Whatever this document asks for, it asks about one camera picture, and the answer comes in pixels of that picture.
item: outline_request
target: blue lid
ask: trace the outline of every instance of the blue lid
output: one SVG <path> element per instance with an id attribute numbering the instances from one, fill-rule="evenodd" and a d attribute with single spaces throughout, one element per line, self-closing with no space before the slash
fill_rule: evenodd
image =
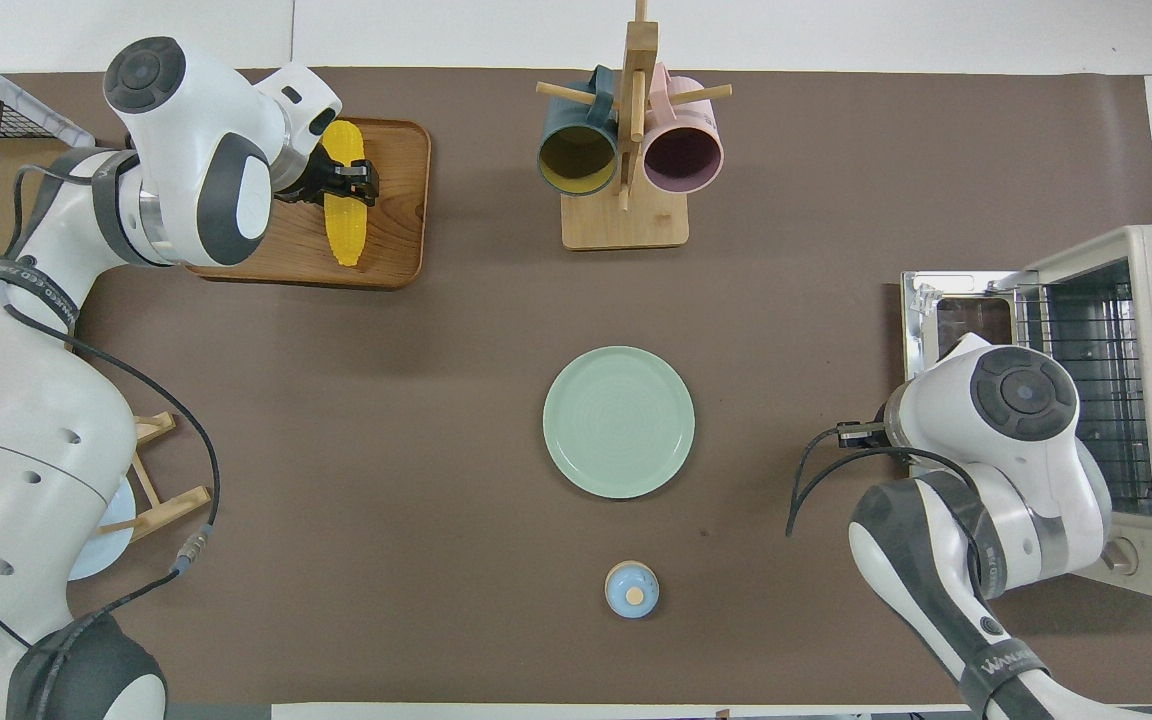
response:
<path id="1" fill-rule="evenodd" d="M 644 617 L 660 600 L 660 584 L 647 566 L 627 560 L 614 566 L 604 585 L 607 604 L 621 617 Z"/>

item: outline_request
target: wooden tray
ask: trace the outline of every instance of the wooden tray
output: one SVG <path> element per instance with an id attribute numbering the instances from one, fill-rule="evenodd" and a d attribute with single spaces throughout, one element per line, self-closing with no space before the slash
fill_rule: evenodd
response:
<path id="1" fill-rule="evenodd" d="M 420 273 L 429 197 L 429 132 L 408 120 L 351 120 L 380 176 L 380 199 L 367 211 L 367 243 L 353 268 L 335 262 L 323 209 L 274 202 L 270 232 L 251 258 L 233 268 L 196 268 L 211 281 L 268 282 L 396 290 Z"/>

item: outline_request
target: brown table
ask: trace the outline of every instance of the brown table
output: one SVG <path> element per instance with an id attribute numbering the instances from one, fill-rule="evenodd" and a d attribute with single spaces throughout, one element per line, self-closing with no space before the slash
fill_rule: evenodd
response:
<path id="1" fill-rule="evenodd" d="M 736 94 L 691 240 L 576 255 L 535 173 L 532 88 L 563 73 L 323 76 L 348 113 L 433 137 L 424 274 L 379 293 L 115 270 L 83 316 L 197 411 L 227 471 L 204 561 L 120 612 L 173 700 L 957 700 L 847 551 L 851 507 L 896 469 L 823 484 L 794 541 L 788 475 L 900 381 L 901 270 L 1016 268 L 1152 223 L 1140 78 L 696 73 Z M 96 74 L 20 81 L 122 137 Z M 614 343 L 675 366 L 698 424 L 677 478 L 630 502 L 573 487 L 540 433 L 558 370 Z M 205 479 L 187 432 L 146 462 L 165 493 Z M 156 577 L 191 524 L 74 584 L 74 605 Z M 600 597 L 627 558 L 664 584 L 639 623 Z M 1152 598 L 1062 578 L 996 611 L 1075 691 L 1152 702 Z"/>

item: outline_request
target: pink mug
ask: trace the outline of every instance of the pink mug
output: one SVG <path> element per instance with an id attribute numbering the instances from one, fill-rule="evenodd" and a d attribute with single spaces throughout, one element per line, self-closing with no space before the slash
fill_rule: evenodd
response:
<path id="1" fill-rule="evenodd" d="M 643 169 L 647 181 L 665 192 L 698 191 L 723 168 L 713 103 L 669 104 L 669 96 L 700 88 L 689 77 L 669 76 L 664 63 L 657 63 L 652 73 L 644 118 Z"/>

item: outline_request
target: green plate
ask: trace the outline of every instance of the green plate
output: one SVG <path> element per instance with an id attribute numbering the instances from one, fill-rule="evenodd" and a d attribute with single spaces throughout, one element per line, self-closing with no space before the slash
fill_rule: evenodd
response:
<path id="1" fill-rule="evenodd" d="M 687 460 L 691 395 L 664 359 L 637 347 L 599 347 L 558 373 L 545 397 L 545 445 L 576 487 L 646 495 Z"/>

